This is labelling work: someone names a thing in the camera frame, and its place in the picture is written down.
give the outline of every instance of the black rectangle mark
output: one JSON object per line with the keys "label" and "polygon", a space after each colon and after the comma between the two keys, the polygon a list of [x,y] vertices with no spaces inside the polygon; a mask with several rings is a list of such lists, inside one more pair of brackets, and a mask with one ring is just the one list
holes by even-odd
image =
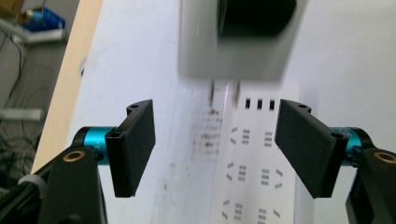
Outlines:
{"label": "black rectangle mark", "polygon": [[250,98],[247,98],[247,101],[245,103],[245,108],[249,109],[250,108]]}
{"label": "black rectangle mark", "polygon": [[270,101],[270,110],[274,110],[275,108],[275,100]]}
{"label": "black rectangle mark", "polygon": [[259,101],[257,102],[257,109],[262,110],[262,99],[259,99]]}

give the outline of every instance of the cardboard box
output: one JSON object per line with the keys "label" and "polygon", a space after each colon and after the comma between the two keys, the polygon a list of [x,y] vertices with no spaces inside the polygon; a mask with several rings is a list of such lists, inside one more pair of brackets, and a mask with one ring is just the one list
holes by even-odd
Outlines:
{"label": "cardboard box", "polygon": [[30,32],[38,32],[64,29],[66,21],[46,7],[40,7],[21,14],[19,24]]}
{"label": "cardboard box", "polygon": [[0,18],[17,16],[20,13],[23,0],[0,0]]}

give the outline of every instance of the gray floor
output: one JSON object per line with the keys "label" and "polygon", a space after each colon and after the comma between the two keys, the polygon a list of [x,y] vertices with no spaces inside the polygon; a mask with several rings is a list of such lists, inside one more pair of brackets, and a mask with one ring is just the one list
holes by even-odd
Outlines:
{"label": "gray floor", "polygon": [[[78,0],[41,0],[38,2],[40,4],[45,2],[45,7],[65,18],[66,30],[70,34]],[[2,61],[0,62],[0,76],[6,77],[7,72],[15,71],[16,66],[18,72],[20,56],[16,46],[10,43],[10,39],[0,34],[0,41],[2,40],[5,43],[0,49]],[[65,48],[66,43],[20,46],[21,76],[15,85],[0,89],[0,95],[3,98],[7,97],[5,107],[44,108],[48,111]],[[1,192],[6,192],[7,189],[15,186],[19,178],[30,172],[44,122],[44,120],[0,120],[0,195]]]}

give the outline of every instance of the white table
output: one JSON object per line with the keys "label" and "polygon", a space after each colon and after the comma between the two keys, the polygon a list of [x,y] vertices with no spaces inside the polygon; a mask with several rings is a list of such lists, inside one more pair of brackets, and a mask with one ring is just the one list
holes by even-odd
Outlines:
{"label": "white table", "polygon": [[[392,151],[395,10],[390,0],[309,1],[282,80],[298,83],[300,101],[328,126],[361,127]],[[127,105],[150,98],[157,134],[135,198],[115,199],[108,168],[101,168],[110,223],[209,220],[215,158],[194,154],[191,135],[210,108],[210,80],[178,74],[178,26],[178,0],[104,1],[65,147],[80,127],[117,125]],[[216,83],[220,102],[224,81]],[[312,212],[300,223],[347,223],[354,174],[341,169],[331,199],[299,201]]]}

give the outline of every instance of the light wood trim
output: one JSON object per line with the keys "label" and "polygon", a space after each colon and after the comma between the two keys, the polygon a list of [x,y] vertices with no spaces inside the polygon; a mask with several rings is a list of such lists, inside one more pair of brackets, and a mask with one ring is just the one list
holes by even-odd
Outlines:
{"label": "light wood trim", "polygon": [[80,0],[64,60],[49,106],[32,173],[64,150],[81,76],[81,62],[90,52],[103,0]]}

